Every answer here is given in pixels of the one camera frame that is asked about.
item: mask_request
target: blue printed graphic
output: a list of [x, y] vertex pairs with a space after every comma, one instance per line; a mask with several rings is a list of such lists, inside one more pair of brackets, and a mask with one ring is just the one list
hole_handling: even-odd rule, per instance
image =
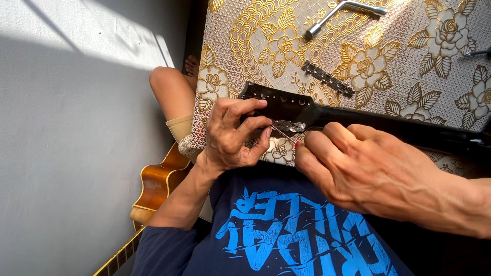
[[[297, 276], [314, 276], [315, 271], [323, 276], [397, 275], [362, 215], [299, 193], [249, 194], [244, 188], [215, 238], [228, 239], [223, 250], [231, 258], [245, 256], [254, 271], [273, 264], [280, 274]], [[279, 256], [268, 262], [273, 251]]]

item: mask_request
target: knee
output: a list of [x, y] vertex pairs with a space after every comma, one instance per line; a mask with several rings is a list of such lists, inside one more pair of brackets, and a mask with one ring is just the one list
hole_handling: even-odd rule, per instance
[[159, 66], [150, 73], [150, 86], [154, 88], [179, 75], [181, 72], [175, 68]]

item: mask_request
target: fingernail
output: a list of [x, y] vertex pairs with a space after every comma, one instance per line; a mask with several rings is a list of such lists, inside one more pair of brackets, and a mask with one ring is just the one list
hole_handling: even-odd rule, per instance
[[270, 128], [270, 127], [268, 127], [268, 128], [266, 129], [266, 136], [267, 136], [268, 138], [269, 138], [269, 137], [271, 137], [271, 132], [272, 132], [272, 131], [273, 131], [273, 129], [272, 129], [272, 128]]

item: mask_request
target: guitar fretboard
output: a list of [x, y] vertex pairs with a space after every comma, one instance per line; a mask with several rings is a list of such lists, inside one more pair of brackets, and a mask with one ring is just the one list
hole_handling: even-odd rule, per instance
[[111, 257], [93, 276], [112, 276], [136, 252], [143, 233], [142, 227], [138, 232]]

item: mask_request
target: table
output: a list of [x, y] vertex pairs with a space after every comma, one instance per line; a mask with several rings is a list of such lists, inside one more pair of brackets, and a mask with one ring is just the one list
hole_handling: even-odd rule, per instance
[[[491, 62], [463, 54], [491, 46], [491, 1], [362, 2], [388, 13], [376, 20], [341, 10], [305, 43], [305, 30], [337, 2], [211, 0], [187, 147], [205, 147], [213, 104], [237, 97], [245, 81], [306, 94], [324, 105], [480, 131], [491, 113]], [[305, 60], [332, 72], [355, 96], [339, 96], [305, 74]], [[426, 153], [450, 173], [462, 175], [468, 167], [460, 158]], [[261, 160], [294, 166], [294, 158], [289, 141], [271, 138]]]

